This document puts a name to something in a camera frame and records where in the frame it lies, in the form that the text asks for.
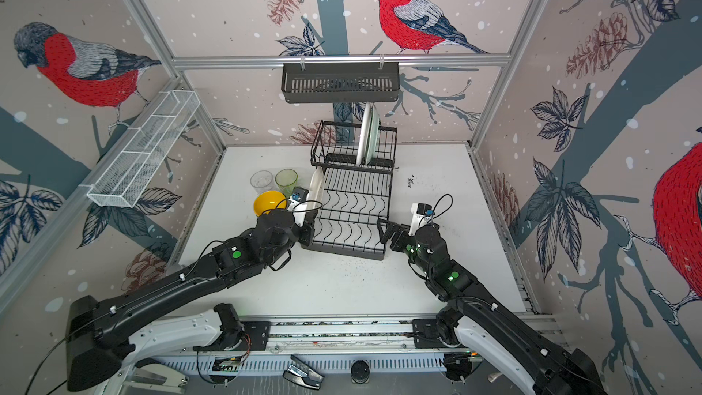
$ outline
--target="dish rack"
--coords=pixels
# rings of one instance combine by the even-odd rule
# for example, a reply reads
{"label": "dish rack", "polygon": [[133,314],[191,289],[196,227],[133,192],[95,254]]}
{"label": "dish rack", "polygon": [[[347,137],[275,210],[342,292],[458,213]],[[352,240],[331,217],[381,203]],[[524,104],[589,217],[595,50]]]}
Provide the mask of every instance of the dish rack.
{"label": "dish rack", "polygon": [[[352,140],[337,142],[343,127]],[[303,248],[382,260],[378,219],[389,219],[397,128],[380,127],[375,157],[356,166],[361,124],[323,121],[312,142],[311,164],[324,169],[323,206],[314,222],[314,237]]]}

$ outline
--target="white spot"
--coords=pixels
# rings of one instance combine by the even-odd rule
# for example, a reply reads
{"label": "white spot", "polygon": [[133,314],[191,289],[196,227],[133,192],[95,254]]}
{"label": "white spot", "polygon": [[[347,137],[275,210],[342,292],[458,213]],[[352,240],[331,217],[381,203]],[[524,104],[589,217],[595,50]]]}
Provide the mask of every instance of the white spot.
{"label": "white spot", "polygon": [[63,305],[63,298],[57,297],[56,299],[46,304],[46,306],[44,307],[44,311],[49,313],[55,313],[58,311],[59,308],[61,308],[61,305]]}
{"label": "white spot", "polygon": [[629,366],[629,365],[624,365],[624,372],[627,375],[629,375],[631,378],[638,378],[639,377],[639,373],[636,372],[635,370],[633,370],[631,368],[631,366]]}

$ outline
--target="bird-patterned wallpaper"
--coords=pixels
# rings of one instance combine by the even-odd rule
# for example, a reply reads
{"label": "bird-patterned wallpaper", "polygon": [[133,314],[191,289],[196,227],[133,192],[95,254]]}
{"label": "bird-patterned wallpaper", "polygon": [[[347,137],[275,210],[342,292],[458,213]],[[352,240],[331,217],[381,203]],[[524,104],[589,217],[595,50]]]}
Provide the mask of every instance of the bird-patterned wallpaper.
{"label": "bird-patterned wallpaper", "polygon": [[[529,2],[144,1],[179,57],[504,53]],[[286,106],[279,99],[279,69],[202,72],[190,71],[188,76],[193,77],[195,87],[217,97],[205,98],[215,118],[239,126],[240,131],[229,129],[232,134],[225,137],[231,144],[285,144],[289,132],[300,126],[306,129],[321,119],[354,122],[362,113],[362,108],[352,104]],[[400,142],[467,141],[497,74],[495,67],[405,68],[399,103],[379,104],[382,123],[398,127]],[[267,108],[265,113],[260,112],[261,107]],[[282,135],[266,133],[278,129]]]}
{"label": "bird-patterned wallpaper", "polygon": [[[168,76],[121,0],[0,0],[0,13],[3,281]],[[216,158],[191,121],[134,208],[79,213],[2,314],[0,393],[24,393],[29,369],[63,338],[71,302],[132,291],[164,273]],[[61,346],[32,393],[64,381],[64,361]]]}
{"label": "bird-patterned wallpaper", "polygon": [[702,390],[702,0],[550,0],[479,148],[610,394]]}

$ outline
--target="bird head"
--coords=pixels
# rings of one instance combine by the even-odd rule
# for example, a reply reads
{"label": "bird head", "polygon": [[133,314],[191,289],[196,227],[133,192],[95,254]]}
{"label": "bird head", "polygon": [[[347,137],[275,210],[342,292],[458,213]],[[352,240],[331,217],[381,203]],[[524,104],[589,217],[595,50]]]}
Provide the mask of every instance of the bird head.
{"label": "bird head", "polygon": [[39,67],[47,67],[44,42],[54,34],[58,34],[56,28],[42,22],[31,22],[17,31],[15,50],[17,57],[22,61],[22,66],[29,67],[36,64]]}

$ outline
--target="glass cup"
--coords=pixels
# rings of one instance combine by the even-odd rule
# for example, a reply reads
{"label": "glass cup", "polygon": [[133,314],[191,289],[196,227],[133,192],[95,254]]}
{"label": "glass cup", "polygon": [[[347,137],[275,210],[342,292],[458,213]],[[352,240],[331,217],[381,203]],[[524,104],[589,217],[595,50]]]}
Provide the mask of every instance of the glass cup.
{"label": "glass cup", "polygon": [[282,170],[275,175],[275,183],[285,197],[290,197],[298,185],[298,173],[291,169]]}
{"label": "glass cup", "polygon": [[259,194],[266,191],[276,191],[275,183],[273,183],[273,174],[270,171],[259,171],[251,176],[251,186],[256,189]]}

